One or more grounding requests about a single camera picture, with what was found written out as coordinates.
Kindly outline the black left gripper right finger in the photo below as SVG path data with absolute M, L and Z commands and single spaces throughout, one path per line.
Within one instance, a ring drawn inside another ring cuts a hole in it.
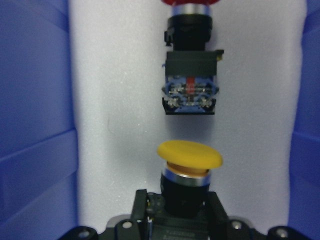
M 229 222 L 229 217 L 216 192 L 209 191 L 206 197 L 206 216 L 210 227 L 222 226 Z

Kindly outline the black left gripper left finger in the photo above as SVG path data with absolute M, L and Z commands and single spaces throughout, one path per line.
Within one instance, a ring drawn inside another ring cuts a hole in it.
M 148 225 L 147 216 L 148 192 L 146 189 L 139 189 L 135 192 L 130 219 L 139 226 L 146 227 Z

